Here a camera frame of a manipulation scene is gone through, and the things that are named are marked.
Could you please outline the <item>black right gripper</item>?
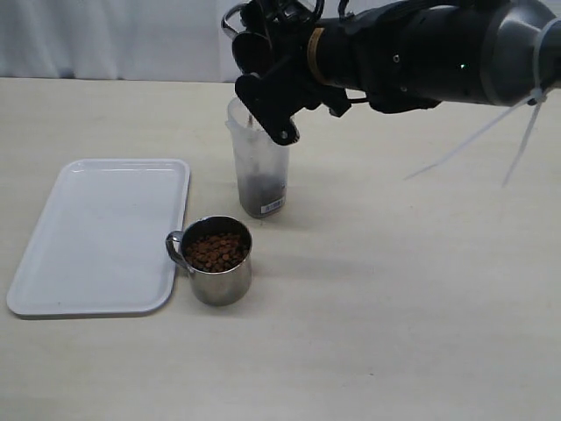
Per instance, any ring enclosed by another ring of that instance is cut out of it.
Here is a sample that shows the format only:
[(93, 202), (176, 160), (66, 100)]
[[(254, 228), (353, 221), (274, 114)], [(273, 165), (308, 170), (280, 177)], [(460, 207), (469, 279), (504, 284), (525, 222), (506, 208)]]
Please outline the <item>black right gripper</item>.
[(324, 35), (318, 22), (323, 1), (308, 8), (303, 1), (270, 1), (267, 13), (275, 62), (263, 75), (241, 75), (235, 93), (271, 140), (280, 146), (298, 142), (293, 116), (321, 105), (340, 117), (351, 108), (343, 88), (322, 82), (311, 62), (312, 37)]

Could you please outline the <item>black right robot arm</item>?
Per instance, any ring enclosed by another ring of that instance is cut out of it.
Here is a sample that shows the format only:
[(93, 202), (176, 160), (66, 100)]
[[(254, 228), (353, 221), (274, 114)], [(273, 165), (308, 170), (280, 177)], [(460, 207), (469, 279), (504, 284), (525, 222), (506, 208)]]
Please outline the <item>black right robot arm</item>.
[(560, 20), (539, 1), (396, 1), (359, 13), (340, 2), (248, 1), (242, 30), (221, 26), (240, 70), (238, 99), (273, 142), (294, 144), (294, 115), (360, 102), (384, 114), (443, 102), (534, 103), (560, 85)]

